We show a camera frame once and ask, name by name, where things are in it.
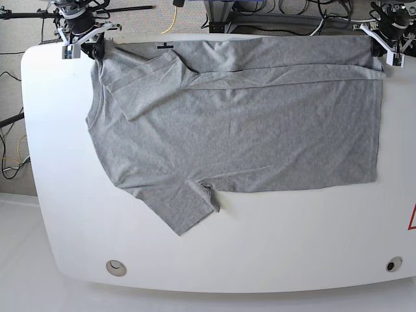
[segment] gray t-shirt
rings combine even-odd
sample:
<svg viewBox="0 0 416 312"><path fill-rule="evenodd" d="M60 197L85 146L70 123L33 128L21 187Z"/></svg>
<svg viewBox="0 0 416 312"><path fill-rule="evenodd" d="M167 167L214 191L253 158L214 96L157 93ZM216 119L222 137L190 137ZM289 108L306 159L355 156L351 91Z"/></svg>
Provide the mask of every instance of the gray t-shirt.
<svg viewBox="0 0 416 312"><path fill-rule="evenodd" d="M211 191L307 190L376 179L382 78L366 36L106 42L87 117L114 185L178 235Z"/></svg>

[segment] floor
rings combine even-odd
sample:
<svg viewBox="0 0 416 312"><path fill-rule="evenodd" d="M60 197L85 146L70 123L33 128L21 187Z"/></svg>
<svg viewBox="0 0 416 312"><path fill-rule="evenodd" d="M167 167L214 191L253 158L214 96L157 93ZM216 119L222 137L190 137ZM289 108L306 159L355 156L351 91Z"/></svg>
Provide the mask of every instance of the floor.
<svg viewBox="0 0 416 312"><path fill-rule="evenodd" d="M149 291L79 281L53 259L38 200L0 193L0 311L414 311L416 279L276 294Z"/></svg>
<svg viewBox="0 0 416 312"><path fill-rule="evenodd" d="M371 0L352 0L354 4L355 19L367 19L370 10L369 3ZM39 8L45 9L46 2L39 0L2 0L1 5L13 12L36 12ZM153 10L143 10L139 12L121 12L114 13L111 20L115 23L123 25L121 33L111 34L113 37L122 34L135 33L160 33L168 28L172 22L174 15L174 7L171 0L119 0L112 1L110 8L129 7L136 5L154 5ZM253 9L255 3L245 3L247 8ZM273 0L268 0L262 12L268 12L274 6ZM283 1L283 10L289 14L295 14L304 7L304 0ZM331 12L342 13L339 4L328 7ZM306 15L318 16L317 6L311 3ZM187 1L185 6L179 9L178 17L173 33L206 33L207 29L201 29L201 25L205 21L205 7L202 1ZM0 21L0 53L25 51L31 46L35 46L41 42L42 20L37 19L15 19L8 21ZM50 21L45 22L44 40L54 39L54 27ZM237 32L242 33L259 33L252 29L241 28ZM280 32L261 32L263 34L283 35ZM22 54L19 55L0 55L0 72L9 71L12 75L20 77L20 61ZM21 99L20 83L4 75L0 77L0 120L17 114L23 107ZM18 158L17 144L19 139L25 134L24 121L17 122L6 138L7 157ZM22 158L29 154L26 138L22 140L20 148ZM13 180L6 180L0 175L0 192L36 195L31 166L28 165Z"/></svg>

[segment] white tabletop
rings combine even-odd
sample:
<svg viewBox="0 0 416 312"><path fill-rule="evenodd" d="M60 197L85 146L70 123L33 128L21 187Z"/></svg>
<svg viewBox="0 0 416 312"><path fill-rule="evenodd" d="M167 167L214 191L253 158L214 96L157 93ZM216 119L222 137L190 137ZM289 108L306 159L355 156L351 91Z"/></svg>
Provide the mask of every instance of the white tabletop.
<svg viewBox="0 0 416 312"><path fill-rule="evenodd" d="M124 41L231 37L236 36L173 34ZM40 207L66 275L205 293L305 291L416 276L416 229L408 229L416 202L416 59L407 58L403 69L386 68L377 182L217 192L221 212L178 237L109 181L85 124L92 60L60 58L60 44L30 48L22 60L22 88ZM387 272L396 256L403 265ZM124 277L106 271L112 259L126 265Z"/></svg>

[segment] gray carpet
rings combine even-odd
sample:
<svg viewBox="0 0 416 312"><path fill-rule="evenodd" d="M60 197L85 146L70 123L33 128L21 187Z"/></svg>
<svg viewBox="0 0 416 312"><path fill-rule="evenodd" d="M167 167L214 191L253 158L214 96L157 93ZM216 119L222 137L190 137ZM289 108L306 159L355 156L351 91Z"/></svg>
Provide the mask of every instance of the gray carpet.
<svg viewBox="0 0 416 312"><path fill-rule="evenodd" d="M304 6L305 0L286 0L283 1L283 9L288 14L299 12ZM371 0L351 0L354 4L354 18L368 19ZM45 2L38 0L2 0L1 5L13 12L36 12L38 8L44 9L47 5ZM123 25L122 32L112 32L110 35L114 38L137 33L160 33L167 29L174 16L174 7L172 0L113 0L110 8L130 7L137 5L155 5L153 10L144 10L138 12L120 12L113 13L111 21ZM255 3L243 3L244 7L254 9ZM268 0L264 12L273 7L273 0ZM344 14L340 4L333 4L326 7L328 12ZM317 6L311 3L305 15L319 16ZM205 21L205 7L201 1L187 1L183 8L178 10L177 21L172 33L207 33L207 29L201 29ZM0 53L25 51L31 46L35 46L41 41L42 21L39 19L21 19L0 21ZM55 30L51 21L45 22L44 40L54 39ZM286 35L282 32L259 32L246 27L236 30L236 33L256 33L256 34L275 34ZM0 73L9 71L15 76L20 77L20 60L21 55L0 55ZM7 77L0 77L0 120L15 115L22 108L20 83ZM7 156L17 159L17 143L25 134L24 122L17 122L6 138ZM27 141L23 139L21 144L21 155L26 157L29 154ZM3 147L0 147L0 153L3 153ZM34 187L31 166L26 166L17 176L17 178L8 181L0 174L0 192L9 192L16 194L36 195Z"/></svg>

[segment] t-shirt sleeve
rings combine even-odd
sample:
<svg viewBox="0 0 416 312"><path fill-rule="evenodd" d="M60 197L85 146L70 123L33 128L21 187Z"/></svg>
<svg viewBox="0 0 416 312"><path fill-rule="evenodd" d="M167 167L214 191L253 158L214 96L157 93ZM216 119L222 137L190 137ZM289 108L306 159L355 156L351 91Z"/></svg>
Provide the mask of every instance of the t-shirt sleeve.
<svg viewBox="0 0 416 312"><path fill-rule="evenodd" d="M211 201L210 188L184 177L159 174L137 179L130 176L116 186L141 199L178 235L213 211L219 211Z"/></svg>

